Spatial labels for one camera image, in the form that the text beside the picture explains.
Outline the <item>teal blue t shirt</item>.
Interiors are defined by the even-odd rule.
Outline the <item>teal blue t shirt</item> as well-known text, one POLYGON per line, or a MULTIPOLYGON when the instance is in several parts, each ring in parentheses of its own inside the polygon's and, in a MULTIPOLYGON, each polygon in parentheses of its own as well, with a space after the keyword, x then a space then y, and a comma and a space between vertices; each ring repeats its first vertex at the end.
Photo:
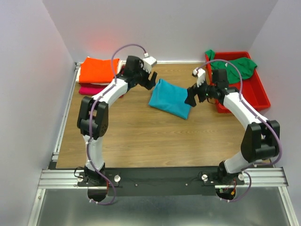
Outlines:
POLYGON ((159 79, 149 100, 149 106, 186 120, 191 110, 191 106, 184 102, 186 98, 186 89, 159 79))

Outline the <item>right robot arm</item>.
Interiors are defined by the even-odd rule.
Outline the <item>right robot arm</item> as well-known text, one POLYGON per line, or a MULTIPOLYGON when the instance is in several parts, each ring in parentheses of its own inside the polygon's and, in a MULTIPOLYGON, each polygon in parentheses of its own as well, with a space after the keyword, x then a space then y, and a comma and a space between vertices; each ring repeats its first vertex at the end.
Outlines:
POLYGON ((216 173, 217 181, 228 184, 238 174, 254 163, 261 163, 272 157, 280 157, 280 125, 259 114, 243 97, 236 87, 230 87, 227 72, 224 69, 213 70, 213 84, 208 85, 206 72, 196 68, 192 76, 197 81, 187 89, 185 103, 196 106, 199 102, 213 98, 225 106, 237 118, 245 130, 240 151, 231 158, 222 161, 216 173))

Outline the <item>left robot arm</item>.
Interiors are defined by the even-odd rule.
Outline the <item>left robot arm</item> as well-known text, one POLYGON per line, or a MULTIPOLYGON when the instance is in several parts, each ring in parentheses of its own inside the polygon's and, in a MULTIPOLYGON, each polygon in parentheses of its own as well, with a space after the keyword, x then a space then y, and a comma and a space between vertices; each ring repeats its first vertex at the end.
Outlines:
POLYGON ((152 89, 156 84, 157 73, 151 71, 156 64, 157 60, 147 53, 143 59, 128 56, 124 68, 114 75, 112 82, 103 91, 82 99, 77 127, 86 143, 84 175, 92 185, 109 182, 105 176, 102 154, 103 137, 109 125, 109 108, 136 85, 152 89))

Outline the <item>folded dark red t shirt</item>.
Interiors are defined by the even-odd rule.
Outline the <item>folded dark red t shirt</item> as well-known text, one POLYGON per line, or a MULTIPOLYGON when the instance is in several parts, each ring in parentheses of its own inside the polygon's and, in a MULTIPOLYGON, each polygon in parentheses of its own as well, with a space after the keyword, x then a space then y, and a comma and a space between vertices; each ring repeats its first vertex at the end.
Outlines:
POLYGON ((117 74, 117 76, 118 77, 123 76, 125 74, 124 70, 125 70, 125 65, 122 65, 122 67, 121 67, 119 73, 117 74))

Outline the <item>green t shirt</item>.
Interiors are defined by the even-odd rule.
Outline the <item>green t shirt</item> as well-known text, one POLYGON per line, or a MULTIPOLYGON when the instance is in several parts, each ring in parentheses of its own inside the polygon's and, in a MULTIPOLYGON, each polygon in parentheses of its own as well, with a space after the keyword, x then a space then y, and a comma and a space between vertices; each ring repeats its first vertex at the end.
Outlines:
MULTIPOLYGON (((239 70, 242 80, 250 79, 257 67, 257 64, 248 56, 247 52, 214 52, 210 49, 205 52, 205 57, 207 57, 207 61, 224 59, 231 62, 239 70)), ((232 65, 215 61, 210 63, 210 66, 213 70, 226 69, 229 84, 240 82, 239 74, 232 65)))

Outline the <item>red plastic bin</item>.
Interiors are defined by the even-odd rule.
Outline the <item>red plastic bin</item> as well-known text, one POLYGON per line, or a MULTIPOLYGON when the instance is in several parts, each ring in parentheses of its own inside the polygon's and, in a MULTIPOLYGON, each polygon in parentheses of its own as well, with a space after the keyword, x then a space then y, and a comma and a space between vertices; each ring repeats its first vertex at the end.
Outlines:
MULTIPOLYGON (((206 65, 209 81, 212 82, 212 70, 210 64, 206 65)), ((261 111, 270 107, 270 102, 262 85, 260 77, 254 70, 253 76, 250 79, 243 80, 236 84, 230 84, 230 87, 240 88, 243 84, 242 95, 257 111, 261 111)))

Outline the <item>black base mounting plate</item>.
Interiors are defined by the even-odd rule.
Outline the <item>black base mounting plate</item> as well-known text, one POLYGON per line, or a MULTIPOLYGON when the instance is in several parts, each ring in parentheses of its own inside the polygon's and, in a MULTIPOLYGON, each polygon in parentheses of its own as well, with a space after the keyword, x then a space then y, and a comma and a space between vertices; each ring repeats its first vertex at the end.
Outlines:
POLYGON ((237 173, 220 178, 214 166, 106 168, 104 174, 112 184, 97 173, 78 173, 79 187, 108 196, 215 195, 218 188, 244 184, 237 173))

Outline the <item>aluminium frame rail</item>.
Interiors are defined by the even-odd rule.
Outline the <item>aluminium frame rail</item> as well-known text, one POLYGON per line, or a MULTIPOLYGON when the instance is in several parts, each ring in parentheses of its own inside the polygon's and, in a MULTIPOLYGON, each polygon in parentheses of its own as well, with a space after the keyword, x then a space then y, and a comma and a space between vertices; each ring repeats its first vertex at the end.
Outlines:
MULTIPOLYGON (((38 183, 39 189, 100 189, 100 186, 80 182, 76 177, 83 170, 75 174, 71 169, 43 170, 38 183)), ((288 182, 283 168, 252 168, 243 172, 243 181, 238 180, 238 187, 287 187, 288 182)))

